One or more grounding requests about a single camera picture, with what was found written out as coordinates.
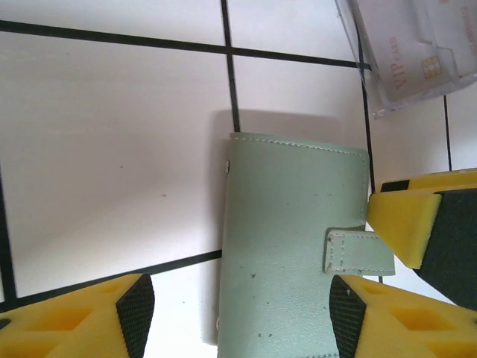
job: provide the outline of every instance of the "mint green wallet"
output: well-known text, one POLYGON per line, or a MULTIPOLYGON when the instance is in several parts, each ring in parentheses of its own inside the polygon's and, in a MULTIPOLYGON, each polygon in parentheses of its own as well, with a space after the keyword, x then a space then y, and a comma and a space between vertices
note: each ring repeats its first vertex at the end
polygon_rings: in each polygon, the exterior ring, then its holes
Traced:
POLYGON ((218 357, 338 357, 333 275, 394 274, 391 250, 364 232, 367 153, 259 134, 230 141, 218 357))

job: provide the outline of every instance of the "clear plastic box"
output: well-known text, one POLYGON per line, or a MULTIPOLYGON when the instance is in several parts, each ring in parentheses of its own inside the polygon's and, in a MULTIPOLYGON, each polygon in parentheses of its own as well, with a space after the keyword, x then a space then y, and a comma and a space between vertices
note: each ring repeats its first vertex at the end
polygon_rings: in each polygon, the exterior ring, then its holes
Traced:
POLYGON ((477 0, 336 4, 374 116, 477 81, 477 0))

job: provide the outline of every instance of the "white floor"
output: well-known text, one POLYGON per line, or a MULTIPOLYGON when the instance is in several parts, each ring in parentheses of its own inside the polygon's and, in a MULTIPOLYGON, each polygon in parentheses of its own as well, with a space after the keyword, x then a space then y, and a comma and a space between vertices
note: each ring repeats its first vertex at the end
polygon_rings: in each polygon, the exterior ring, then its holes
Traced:
MULTIPOLYGON (((352 60, 334 0, 229 0, 235 47, 352 60)), ((219 0, 3 1, 0 20, 224 44, 219 0)), ((221 247, 224 54, 0 32, 0 164, 19 296, 221 247)), ((243 131, 367 148, 357 69, 234 57, 243 131)), ((477 166, 477 86, 447 97, 477 166)), ((371 120, 376 187, 449 170, 443 99, 371 120)), ((146 357, 214 357, 220 260, 153 277, 146 357)), ((399 262, 385 283, 442 295, 399 262)))

